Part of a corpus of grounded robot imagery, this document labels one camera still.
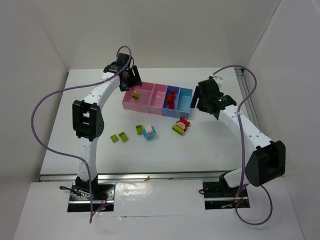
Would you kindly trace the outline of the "small green lego cube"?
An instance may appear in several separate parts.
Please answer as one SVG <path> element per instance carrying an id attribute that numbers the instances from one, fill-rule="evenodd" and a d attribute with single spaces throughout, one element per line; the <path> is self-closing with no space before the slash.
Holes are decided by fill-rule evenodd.
<path id="1" fill-rule="evenodd" d="M 133 93 L 133 94 L 132 94 L 132 98 L 133 98 L 134 100 L 138 100 L 138 99 L 140 98 L 140 95 L 139 95 L 138 93 Z"/>

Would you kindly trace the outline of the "red lego brick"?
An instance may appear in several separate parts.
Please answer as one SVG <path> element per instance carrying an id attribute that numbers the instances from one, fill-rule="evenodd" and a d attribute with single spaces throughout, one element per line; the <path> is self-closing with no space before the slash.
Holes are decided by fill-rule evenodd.
<path id="1" fill-rule="evenodd" d="M 168 104 L 171 104 L 175 101 L 176 93 L 174 91 L 170 92 L 169 95 L 166 97 L 166 101 Z"/>
<path id="2" fill-rule="evenodd" d="M 174 101 L 169 101 L 169 102 L 168 102 L 168 108 L 171 109 L 171 110 L 174 110 L 174 109 L 175 109 L 175 103 L 174 103 Z"/>

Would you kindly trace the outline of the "red flower lego figure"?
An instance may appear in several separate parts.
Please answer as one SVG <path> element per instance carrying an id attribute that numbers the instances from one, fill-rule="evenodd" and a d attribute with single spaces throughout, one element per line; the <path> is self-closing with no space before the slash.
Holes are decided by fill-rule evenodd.
<path id="1" fill-rule="evenodd" d="M 186 131 L 191 123 L 185 118 L 181 117 L 175 124 L 182 130 Z"/>

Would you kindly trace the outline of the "lime green base brick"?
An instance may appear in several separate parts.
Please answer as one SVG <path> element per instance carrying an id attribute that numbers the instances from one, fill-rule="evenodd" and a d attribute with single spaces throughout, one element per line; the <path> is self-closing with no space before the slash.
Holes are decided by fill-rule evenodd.
<path id="1" fill-rule="evenodd" d="M 179 127 L 178 125 L 173 125 L 172 130 L 178 133 L 179 135 L 183 136 L 185 134 L 185 130 Z"/>

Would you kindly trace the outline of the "green lego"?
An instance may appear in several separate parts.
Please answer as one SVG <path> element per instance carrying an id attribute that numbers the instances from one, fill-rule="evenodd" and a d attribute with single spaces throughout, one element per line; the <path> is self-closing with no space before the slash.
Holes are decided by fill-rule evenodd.
<path id="1" fill-rule="evenodd" d="M 135 128 L 136 128 L 136 133 L 137 133 L 137 135 L 142 135 L 142 134 L 143 134 L 143 127 L 142 127 L 142 125 L 136 125 Z"/>

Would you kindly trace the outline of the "green long lego brick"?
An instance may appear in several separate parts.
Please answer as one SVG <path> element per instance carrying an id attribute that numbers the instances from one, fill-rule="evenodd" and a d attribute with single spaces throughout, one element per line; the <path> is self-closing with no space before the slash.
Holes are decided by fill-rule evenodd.
<path id="1" fill-rule="evenodd" d="M 124 132 L 121 132 L 118 135 L 123 143 L 125 143 L 129 140 L 128 136 Z"/>

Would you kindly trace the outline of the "teal lego piece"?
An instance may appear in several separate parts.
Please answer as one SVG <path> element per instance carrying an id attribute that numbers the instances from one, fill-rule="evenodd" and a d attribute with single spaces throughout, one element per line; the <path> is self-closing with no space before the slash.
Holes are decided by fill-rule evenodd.
<path id="1" fill-rule="evenodd" d="M 149 140 L 152 140 L 152 139 L 155 137 L 155 135 L 156 135 L 156 130 L 155 130 L 155 128 L 152 126 L 151 129 L 152 129 L 152 133 L 147 133 L 147 131 L 145 130 L 145 128 L 143 128 L 143 130 L 142 130 L 143 136 L 144 136 L 148 141 L 149 141 Z"/>

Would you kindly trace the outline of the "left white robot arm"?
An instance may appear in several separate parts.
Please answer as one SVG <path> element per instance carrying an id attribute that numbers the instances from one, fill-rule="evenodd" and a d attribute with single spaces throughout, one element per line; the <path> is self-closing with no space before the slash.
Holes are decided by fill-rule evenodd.
<path id="1" fill-rule="evenodd" d="M 102 84 L 72 104 L 72 127 L 79 138 L 79 156 L 85 160 L 79 165 L 75 187 L 92 195 L 99 191 L 96 153 L 105 127 L 103 106 L 115 89 L 124 92 L 142 85 L 138 68 L 131 66 L 131 62 L 128 54 L 118 53 L 116 61 L 104 68 Z"/>

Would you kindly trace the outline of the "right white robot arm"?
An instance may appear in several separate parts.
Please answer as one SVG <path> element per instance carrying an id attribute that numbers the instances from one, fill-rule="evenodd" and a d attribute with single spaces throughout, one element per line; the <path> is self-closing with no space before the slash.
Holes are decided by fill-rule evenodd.
<path id="1" fill-rule="evenodd" d="M 213 115 L 241 141 L 241 168 L 219 176 L 215 188 L 223 197 L 239 196 L 245 186 L 260 187 L 285 173 L 286 147 L 280 140 L 266 136 L 241 112 L 237 104 L 220 90 L 213 76 L 200 81 L 194 90 L 189 88 L 144 82 L 121 87 L 125 110 L 177 118 L 173 126 L 182 135 L 190 125 L 191 109 Z"/>

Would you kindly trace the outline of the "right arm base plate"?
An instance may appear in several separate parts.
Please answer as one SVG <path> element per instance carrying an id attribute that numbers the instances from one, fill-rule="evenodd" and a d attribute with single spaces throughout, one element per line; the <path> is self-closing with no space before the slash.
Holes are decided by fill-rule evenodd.
<path id="1" fill-rule="evenodd" d="M 203 182 L 202 189 L 198 191 L 204 198 L 205 210 L 226 210 L 250 208 L 250 201 L 246 189 L 236 197 L 238 187 L 224 187 L 219 182 Z"/>

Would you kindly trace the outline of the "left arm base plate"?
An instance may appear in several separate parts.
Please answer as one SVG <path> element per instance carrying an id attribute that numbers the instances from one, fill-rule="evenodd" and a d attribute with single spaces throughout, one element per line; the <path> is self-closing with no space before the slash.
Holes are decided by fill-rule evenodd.
<path id="1" fill-rule="evenodd" d="M 92 196 L 92 211 L 113 212 L 115 184 L 99 184 Z M 90 193 L 76 188 L 73 183 L 68 200 L 68 213 L 85 213 L 91 211 Z"/>

